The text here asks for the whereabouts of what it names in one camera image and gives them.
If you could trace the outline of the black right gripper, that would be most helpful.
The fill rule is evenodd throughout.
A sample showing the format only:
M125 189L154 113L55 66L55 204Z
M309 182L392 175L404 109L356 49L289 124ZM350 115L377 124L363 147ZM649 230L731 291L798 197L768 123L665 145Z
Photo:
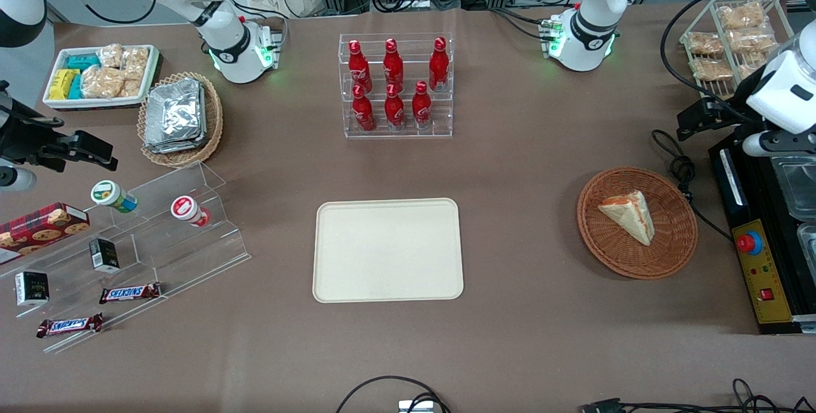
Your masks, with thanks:
M45 152L64 135L55 129L64 125L56 117L44 117L19 102L2 102L2 158L17 165L29 163L52 171L64 171L65 160L47 157ZM65 159L96 164L117 171L119 161L113 145L87 131L75 131L64 138Z

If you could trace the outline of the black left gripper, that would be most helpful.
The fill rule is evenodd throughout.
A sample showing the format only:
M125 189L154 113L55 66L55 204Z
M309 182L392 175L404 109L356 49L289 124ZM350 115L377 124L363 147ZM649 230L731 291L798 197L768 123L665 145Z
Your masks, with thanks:
M740 134L759 132L759 114L748 106L732 107ZM677 140L685 141L703 131L731 126L731 113L713 98L702 98L677 114Z

